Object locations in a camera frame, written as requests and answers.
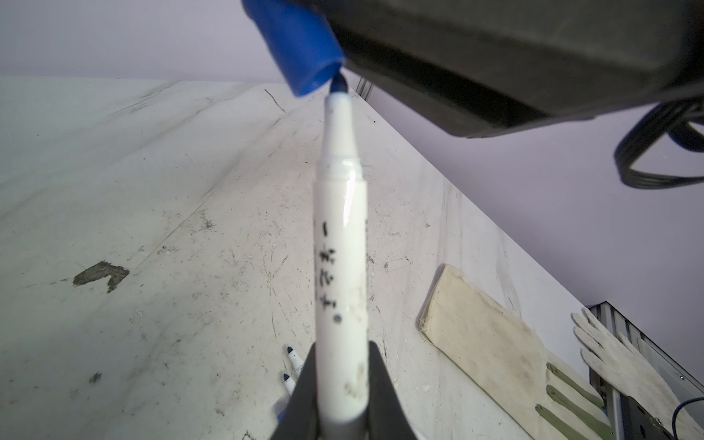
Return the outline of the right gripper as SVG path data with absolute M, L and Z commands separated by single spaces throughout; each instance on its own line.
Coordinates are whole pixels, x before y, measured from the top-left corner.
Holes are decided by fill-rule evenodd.
M 700 1 L 312 1 L 350 69 L 448 134 L 703 93 Z

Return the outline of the blue pen cap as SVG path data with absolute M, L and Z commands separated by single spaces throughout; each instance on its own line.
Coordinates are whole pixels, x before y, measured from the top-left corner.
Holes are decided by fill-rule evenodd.
M 342 69 L 346 57 L 323 15 L 289 1 L 242 5 L 295 96 L 317 91 Z

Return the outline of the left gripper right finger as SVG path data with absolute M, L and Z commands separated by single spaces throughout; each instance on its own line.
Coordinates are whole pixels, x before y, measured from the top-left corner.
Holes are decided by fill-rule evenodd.
M 370 361 L 370 400 L 367 428 L 371 440 L 416 440 L 386 369 L 378 345 L 368 343 Z

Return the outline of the white marker pen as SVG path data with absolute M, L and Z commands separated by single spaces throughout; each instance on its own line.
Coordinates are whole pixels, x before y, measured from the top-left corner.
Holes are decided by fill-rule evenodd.
M 313 184 L 316 405 L 324 439 L 362 439 L 370 400 L 368 183 L 348 83 L 337 74 L 324 101 Z

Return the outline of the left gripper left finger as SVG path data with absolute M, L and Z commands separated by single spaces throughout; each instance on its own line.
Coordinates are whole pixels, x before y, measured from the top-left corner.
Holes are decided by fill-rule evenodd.
M 313 343 L 302 368 L 302 375 L 293 390 L 293 396 L 271 435 L 271 440 L 319 438 L 315 355 L 316 344 Z

